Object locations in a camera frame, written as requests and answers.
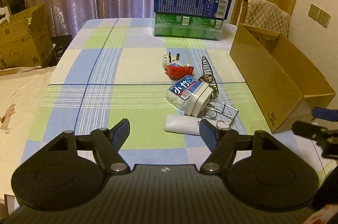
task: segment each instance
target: power plug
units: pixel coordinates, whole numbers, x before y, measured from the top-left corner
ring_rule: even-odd
[[[171,65],[174,62],[179,63],[180,60],[180,54],[177,53],[176,56],[172,56],[171,53],[164,55],[162,58],[162,67],[166,69],[168,65]]]

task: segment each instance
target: green square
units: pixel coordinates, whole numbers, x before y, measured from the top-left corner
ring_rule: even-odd
[[[102,48],[111,28],[94,28],[83,48]]]
[[[114,86],[109,112],[109,127],[121,119],[130,121],[130,136],[122,146],[124,150],[152,150],[182,148],[182,134],[164,131],[169,114],[177,114],[177,108],[166,100],[166,85]]]
[[[164,37],[167,48],[185,48],[184,38]]]
[[[254,96],[246,83],[224,84],[227,94],[249,135],[257,130],[270,131],[268,124]]]
[[[42,141],[43,134],[62,85],[49,85],[30,129],[28,140]]]
[[[128,32],[129,27],[114,27],[104,44],[104,48],[122,48]]]
[[[192,38],[185,38],[184,44],[187,49],[205,49],[204,43],[201,39],[192,39]]]

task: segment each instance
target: chair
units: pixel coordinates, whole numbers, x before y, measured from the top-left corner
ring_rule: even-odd
[[[8,10],[8,6],[0,7],[0,23],[7,20],[10,21],[10,11]]]
[[[267,0],[243,0],[237,23],[265,28],[287,36],[291,17]]]

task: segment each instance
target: wall outlet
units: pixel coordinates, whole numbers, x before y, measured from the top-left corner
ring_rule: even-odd
[[[310,7],[310,11],[309,11],[309,17],[317,21],[319,17],[319,13],[320,13],[320,8],[312,4]]]
[[[331,16],[325,11],[321,10],[318,17],[318,22],[325,28],[327,28],[330,22]]]

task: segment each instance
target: open cardboard box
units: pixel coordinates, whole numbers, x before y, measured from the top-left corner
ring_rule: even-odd
[[[310,122],[311,110],[327,107],[335,91],[315,65],[283,34],[239,24],[230,56],[271,129]]]
[[[41,66],[52,50],[43,5],[14,14],[9,22],[0,24],[1,69]]]

